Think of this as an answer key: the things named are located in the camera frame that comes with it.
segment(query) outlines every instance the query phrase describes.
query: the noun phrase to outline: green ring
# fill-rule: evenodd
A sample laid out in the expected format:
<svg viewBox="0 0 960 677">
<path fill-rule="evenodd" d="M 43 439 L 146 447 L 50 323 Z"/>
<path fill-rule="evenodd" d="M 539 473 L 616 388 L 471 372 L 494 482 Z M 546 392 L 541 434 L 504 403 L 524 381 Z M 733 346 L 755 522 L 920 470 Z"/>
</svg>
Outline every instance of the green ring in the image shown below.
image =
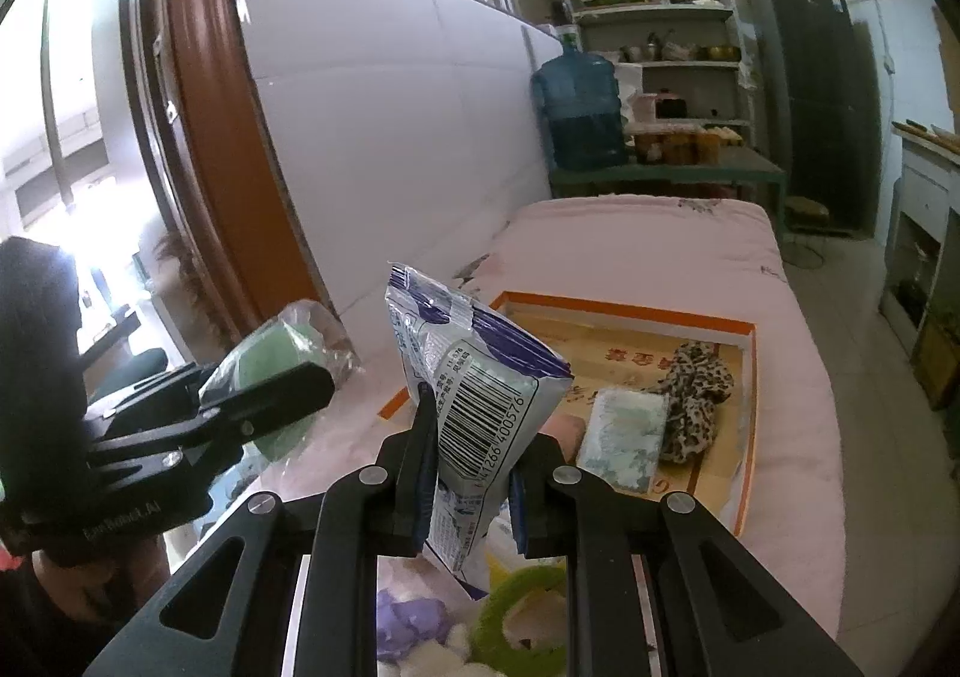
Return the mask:
<svg viewBox="0 0 960 677">
<path fill-rule="evenodd" d="M 566 647 L 514 650 L 503 635 L 503 621 L 531 591 L 566 597 L 566 570 L 534 565 L 515 571 L 493 591 L 470 631 L 470 656 L 506 677 L 557 677 L 566 674 Z"/>
</svg>

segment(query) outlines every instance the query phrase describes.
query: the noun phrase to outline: refrigerator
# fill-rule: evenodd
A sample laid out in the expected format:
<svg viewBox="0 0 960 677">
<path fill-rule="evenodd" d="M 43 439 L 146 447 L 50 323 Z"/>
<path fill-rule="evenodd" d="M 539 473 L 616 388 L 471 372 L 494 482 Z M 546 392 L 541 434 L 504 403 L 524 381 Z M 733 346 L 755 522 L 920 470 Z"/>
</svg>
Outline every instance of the refrigerator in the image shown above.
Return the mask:
<svg viewBox="0 0 960 677">
<path fill-rule="evenodd" d="M 846 0 L 751 0 L 771 158 L 788 194 L 830 212 L 830 226 L 872 227 L 880 178 L 877 75 Z"/>
</svg>

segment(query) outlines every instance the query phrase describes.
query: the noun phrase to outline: barcode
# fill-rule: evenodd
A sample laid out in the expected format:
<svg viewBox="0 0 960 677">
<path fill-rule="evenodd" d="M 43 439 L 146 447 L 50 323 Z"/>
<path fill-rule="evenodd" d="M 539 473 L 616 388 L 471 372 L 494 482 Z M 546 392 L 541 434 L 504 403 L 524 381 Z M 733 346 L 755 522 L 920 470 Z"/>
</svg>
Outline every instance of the barcode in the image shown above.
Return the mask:
<svg viewBox="0 0 960 677">
<path fill-rule="evenodd" d="M 464 479 L 477 479 L 493 445 L 499 444 L 503 421 L 517 411 L 522 394 L 470 364 L 440 429 L 440 456 Z"/>
</svg>

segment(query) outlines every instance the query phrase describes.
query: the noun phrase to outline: metal screw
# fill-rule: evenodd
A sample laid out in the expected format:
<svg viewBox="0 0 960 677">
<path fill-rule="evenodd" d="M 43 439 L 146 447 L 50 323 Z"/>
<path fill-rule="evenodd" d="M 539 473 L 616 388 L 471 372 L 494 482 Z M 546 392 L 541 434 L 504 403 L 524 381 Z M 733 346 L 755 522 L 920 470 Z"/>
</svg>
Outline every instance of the metal screw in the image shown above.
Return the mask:
<svg viewBox="0 0 960 677">
<path fill-rule="evenodd" d="M 270 514 L 277 506 L 277 500 L 270 493 L 256 493 L 247 501 L 247 508 L 253 514 Z"/>
<path fill-rule="evenodd" d="M 365 485 L 380 485 L 387 481 L 387 469 L 381 469 L 380 466 L 367 466 L 360 471 L 360 481 Z"/>
<path fill-rule="evenodd" d="M 697 502 L 690 493 L 670 493 L 666 496 L 666 505 L 677 514 L 690 514 L 697 508 Z"/>
<path fill-rule="evenodd" d="M 553 481 L 560 485 L 576 485 L 583 478 L 584 474 L 576 466 L 557 466 L 553 469 Z"/>
<path fill-rule="evenodd" d="M 184 453 L 180 452 L 179 450 L 174 450 L 173 452 L 167 452 L 167 454 L 163 456 L 163 460 L 161 460 L 160 463 L 163 464 L 165 469 L 173 469 L 174 466 L 176 466 L 176 464 L 183 459 Z"/>
</svg>

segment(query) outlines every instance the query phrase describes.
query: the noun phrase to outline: tiled floor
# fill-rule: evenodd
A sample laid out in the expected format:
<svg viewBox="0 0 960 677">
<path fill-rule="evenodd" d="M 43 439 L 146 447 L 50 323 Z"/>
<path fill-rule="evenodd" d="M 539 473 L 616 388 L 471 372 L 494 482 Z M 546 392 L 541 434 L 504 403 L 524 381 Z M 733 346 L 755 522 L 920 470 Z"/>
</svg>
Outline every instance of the tiled floor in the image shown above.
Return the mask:
<svg viewBox="0 0 960 677">
<path fill-rule="evenodd" d="M 821 245 L 821 269 L 786 271 L 827 366 L 840 423 L 847 578 L 839 642 L 866 677 L 894 677 L 956 583 L 960 495 L 939 417 L 877 313 L 882 248 Z"/>
</svg>

